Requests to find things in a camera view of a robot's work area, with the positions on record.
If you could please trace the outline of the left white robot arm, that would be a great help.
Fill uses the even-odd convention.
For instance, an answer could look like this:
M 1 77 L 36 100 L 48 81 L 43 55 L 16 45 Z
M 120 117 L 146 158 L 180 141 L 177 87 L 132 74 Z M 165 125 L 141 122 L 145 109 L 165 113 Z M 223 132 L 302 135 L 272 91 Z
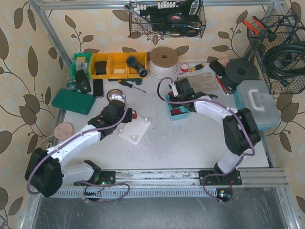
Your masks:
M 79 132 L 56 146 L 46 150 L 38 147 L 32 153 L 26 173 L 26 189 L 29 194 L 54 195 L 62 185 L 81 183 L 85 186 L 111 187 L 101 179 L 101 169 L 92 161 L 83 161 L 74 166 L 67 164 L 89 146 L 111 135 L 120 123 L 132 120 L 126 96 L 112 93 L 113 99 L 101 113 L 88 121 Z

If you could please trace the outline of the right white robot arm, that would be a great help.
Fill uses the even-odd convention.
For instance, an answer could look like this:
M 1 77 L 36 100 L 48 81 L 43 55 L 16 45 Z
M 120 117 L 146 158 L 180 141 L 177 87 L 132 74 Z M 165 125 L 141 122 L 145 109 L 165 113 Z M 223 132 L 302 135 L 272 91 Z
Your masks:
M 173 93 L 168 99 L 160 94 L 161 83 L 165 80 L 170 80 L 169 87 Z M 187 79 L 161 79 L 157 85 L 157 95 L 168 104 L 184 106 L 189 111 L 208 116 L 223 126 L 226 152 L 214 165 L 214 172 L 204 178 L 227 176 L 237 169 L 245 157 L 255 156 L 255 145 L 261 141 L 261 135 L 248 108 L 230 108 L 214 100 L 214 95 L 195 93 Z

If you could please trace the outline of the large red spring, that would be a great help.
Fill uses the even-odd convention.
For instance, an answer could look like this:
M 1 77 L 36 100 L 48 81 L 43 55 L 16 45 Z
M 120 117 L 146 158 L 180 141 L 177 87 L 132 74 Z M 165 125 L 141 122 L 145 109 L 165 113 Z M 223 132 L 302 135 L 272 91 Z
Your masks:
M 138 115 L 137 112 L 135 110 L 132 111 L 132 119 L 137 119 Z

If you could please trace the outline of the brown tape roll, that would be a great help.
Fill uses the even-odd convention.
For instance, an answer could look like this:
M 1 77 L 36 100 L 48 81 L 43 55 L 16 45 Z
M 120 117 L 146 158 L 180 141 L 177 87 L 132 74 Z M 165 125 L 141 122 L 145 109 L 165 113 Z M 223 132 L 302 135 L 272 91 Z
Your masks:
M 107 97 L 108 102 L 111 102 L 112 100 L 118 100 L 118 101 L 123 102 L 122 91 L 119 89 L 110 90 L 107 93 L 106 97 Z

